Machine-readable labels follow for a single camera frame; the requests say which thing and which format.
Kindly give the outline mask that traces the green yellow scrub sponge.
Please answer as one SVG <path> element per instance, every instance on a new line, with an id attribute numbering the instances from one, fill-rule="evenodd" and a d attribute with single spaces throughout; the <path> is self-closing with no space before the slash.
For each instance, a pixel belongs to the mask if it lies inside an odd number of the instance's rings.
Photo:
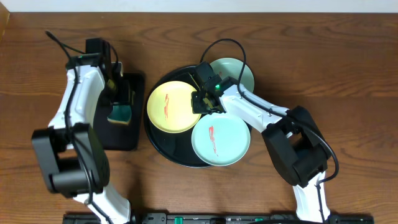
<path id="1" fill-rule="evenodd" d="M 107 119 L 110 123 L 128 125 L 131 121 L 132 111 L 129 105 L 113 105 Z"/>

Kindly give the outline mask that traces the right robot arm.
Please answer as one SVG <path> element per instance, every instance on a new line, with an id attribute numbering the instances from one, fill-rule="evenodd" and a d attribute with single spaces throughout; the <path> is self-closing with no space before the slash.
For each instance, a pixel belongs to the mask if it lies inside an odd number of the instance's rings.
<path id="1" fill-rule="evenodd" d="M 263 100 L 241 84 L 239 78 L 221 78 L 209 63 L 193 69 L 199 90 L 192 94 L 195 114 L 226 113 L 241 118 L 258 130 L 279 175 L 294 188 L 300 220 L 324 223 L 330 216 L 324 183 L 328 159 L 338 163 L 311 114 L 303 107 L 290 110 Z"/>

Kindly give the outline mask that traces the light blue plate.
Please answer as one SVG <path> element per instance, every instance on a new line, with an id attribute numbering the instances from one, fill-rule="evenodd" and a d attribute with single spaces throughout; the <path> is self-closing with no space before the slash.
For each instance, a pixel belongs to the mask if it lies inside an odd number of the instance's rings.
<path id="1" fill-rule="evenodd" d="M 238 79 L 243 62 L 235 58 L 219 58 L 211 62 L 210 66 L 222 79 L 227 77 Z M 251 93 L 254 91 L 254 75 L 247 65 L 243 71 L 241 84 Z"/>
<path id="2" fill-rule="evenodd" d="M 228 166 L 238 162 L 247 153 L 250 142 L 248 125 L 228 113 L 202 117 L 192 132 L 195 154 L 212 166 Z"/>

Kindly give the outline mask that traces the yellow plate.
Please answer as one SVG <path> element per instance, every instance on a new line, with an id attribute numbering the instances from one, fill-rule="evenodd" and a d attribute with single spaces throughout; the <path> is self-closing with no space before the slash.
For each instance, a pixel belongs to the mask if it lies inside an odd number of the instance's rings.
<path id="1" fill-rule="evenodd" d="M 182 133 L 194 127 L 201 114 L 194 114 L 192 92 L 186 82 L 170 81 L 159 85 L 149 96 L 147 115 L 152 124 L 166 133 Z"/>

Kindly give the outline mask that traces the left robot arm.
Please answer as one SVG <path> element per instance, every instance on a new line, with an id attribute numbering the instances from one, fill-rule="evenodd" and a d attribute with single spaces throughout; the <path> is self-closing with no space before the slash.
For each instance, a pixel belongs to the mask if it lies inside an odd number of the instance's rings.
<path id="1" fill-rule="evenodd" d="M 98 103 L 117 93 L 111 46 L 86 40 L 85 52 L 68 56 L 67 86 L 55 116 L 32 133 L 32 145 L 49 192 L 85 204 L 101 223 L 130 223 L 131 204 L 110 182 L 109 161 L 93 128 Z"/>

